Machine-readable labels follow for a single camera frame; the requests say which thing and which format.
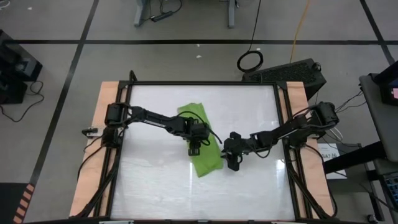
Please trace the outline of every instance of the wooden board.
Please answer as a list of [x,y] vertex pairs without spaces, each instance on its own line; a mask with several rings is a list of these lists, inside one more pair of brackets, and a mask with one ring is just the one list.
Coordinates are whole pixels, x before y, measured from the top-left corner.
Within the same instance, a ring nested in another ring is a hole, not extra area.
[[[303,83],[288,82],[287,86],[290,98],[290,105],[293,114],[301,109],[308,107],[307,97],[304,92]],[[118,82],[102,83],[93,118],[93,126],[96,127],[104,126],[106,107],[108,104],[113,103],[115,101],[117,89],[118,89]],[[282,104],[282,113],[284,114],[284,116],[286,116],[286,108],[284,106],[284,103]],[[318,149],[316,140],[309,139],[307,144],[314,147],[315,149]],[[85,159],[93,151],[99,148],[99,146],[100,146],[100,140],[95,142],[92,146],[90,146],[86,150],[83,159]],[[104,155],[105,155],[105,150],[101,150],[99,153],[93,156],[82,168],[80,178],[76,186],[72,208],[70,210],[71,216],[79,213],[98,189],[98,183],[100,181]],[[303,169],[307,181],[308,190],[312,193],[312,195],[320,204],[320,206],[328,214],[331,215],[333,213],[333,207],[331,204],[331,199],[321,159],[317,154],[311,151],[311,149],[302,149],[301,156],[302,156]],[[104,193],[103,204],[101,206],[100,215],[104,215],[108,195],[109,191],[107,190]],[[297,195],[299,200],[298,205],[300,209],[300,215],[301,217],[305,217],[305,212],[304,212],[305,209],[303,206],[302,194],[299,189],[297,189]]]

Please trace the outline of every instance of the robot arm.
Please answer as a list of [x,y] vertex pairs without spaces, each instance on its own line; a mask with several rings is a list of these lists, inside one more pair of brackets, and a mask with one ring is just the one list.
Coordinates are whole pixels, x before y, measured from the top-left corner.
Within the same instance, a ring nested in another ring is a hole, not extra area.
[[[122,120],[123,111],[127,110],[129,117]],[[167,117],[157,114],[139,106],[130,106],[126,103],[112,103],[108,105],[105,124],[109,128],[126,128],[133,122],[142,122],[164,128],[168,133],[174,136],[180,136],[189,141],[189,156],[198,156],[200,154],[201,144],[209,144],[209,134],[214,134],[206,123],[199,123],[199,120],[193,118],[184,118],[182,116]]]
[[[311,117],[307,118],[306,115],[309,112],[311,112]],[[236,132],[230,133],[229,138],[224,142],[222,157],[227,160],[228,168],[238,171],[242,154],[268,151],[281,138],[288,138],[291,146],[299,147],[305,144],[311,135],[322,137],[326,130],[333,128],[338,122],[335,106],[332,103],[321,102],[272,131],[250,134],[249,139],[243,139]]]

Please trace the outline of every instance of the green cloth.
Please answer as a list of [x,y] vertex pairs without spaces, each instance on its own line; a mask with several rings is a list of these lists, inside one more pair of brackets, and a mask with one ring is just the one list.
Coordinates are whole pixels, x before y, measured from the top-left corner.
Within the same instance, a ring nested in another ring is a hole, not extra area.
[[[207,119],[205,109],[201,103],[199,103],[199,104],[190,103],[190,104],[182,106],[178,109],[179,113],[181,113],[183,111],[191,111],[191,112],[196,113],[197,115],[200,116],[201,119],[203,119],[210,126],[210,122]],[[194,119],[198,119],[199,122],[201,122],[199,118],[197,118],[194,114],[191,114],[191,113],[184,113],[184,114],[181,114],[181,116],[184,116],[186,118],[192,117]],[[209,174],[213,170],[223,168],[223,160],[221,158],[221,151],[217,144],[218,141],[212,134],[209,135],[208,140],[210,142],[210,145],[205,146],[202,144],[200,146],[200,155],[199,156],[191,156],[192,163],[195,166],[195,170],[197,171],[198,177],[203,177],[204,175]]]

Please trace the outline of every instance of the floor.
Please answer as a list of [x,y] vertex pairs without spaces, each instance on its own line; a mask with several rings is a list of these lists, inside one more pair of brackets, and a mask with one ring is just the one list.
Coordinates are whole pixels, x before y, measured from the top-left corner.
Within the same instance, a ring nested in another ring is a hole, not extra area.
[[[67,218],[86,144],[80,131],[91,124],[101,82],[125,80],[130,70],[139,80],[241,79],[236,61],[248,49],[258,0],[239,2],[234,29],[226,26],[227,3],[215,0],[183,1],[172,17],[139,28],[132,0],[11,1],[0,11],[0,29],[44,65],[45,100],[20,123],[0,116],[0,182],[36,184],[25,222]],[[262,1],[253,48],[264,54],[263,68],[289,62],[305,4]],[[168,0],[164,10],[176,7],[177,0]],[[322,65],[328,83],[318,101],[342,104],[359,91],[359,76],[398,58],[397,9],[396,0],[311,1],[294,61],[312,58]],[[153,14],[158,10],[152,1]],[[244,63],[253,66],[254,60]],[[35,100],[27,96],[4,108],[16,118]],[[363,101],[358,97],[352,105]],[[366,106],[341,113],[338,128],[346,143],[378,140]],[[366,194],[335,197],[343,220],[365,222],[372,213]]]

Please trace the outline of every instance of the yellow cable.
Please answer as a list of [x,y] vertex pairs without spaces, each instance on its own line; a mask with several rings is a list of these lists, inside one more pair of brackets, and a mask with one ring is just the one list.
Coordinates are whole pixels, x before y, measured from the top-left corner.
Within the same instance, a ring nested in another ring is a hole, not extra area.
[[300,31],[301,25],[302,25],[302,24],[303,24],[303,22],[304,22],[305,15],[307,14],[308,7],[309,7],[309,6],[310,6],[310,0],[307,0],[307,5],[305,6],[305,9],[304,9],[303,15],[301,16],[301,19],[300,19],[300,22],[299,22],[299,24],[298,24],[298,27],[297,27],[296,33],[295,33],[295,35],[294,35],[294,40],[293,40],[293,48],[292,48],[292,54],[290,55],[290,60],[289,60],[289,63],[292,63],[292,59],[293,59],[293,55],[294,55],[294,50],[295,50],[295,47],[296,47],[296,40],[297,40],[297,36],[298,36],[298,34],[299,34],[299,31]]

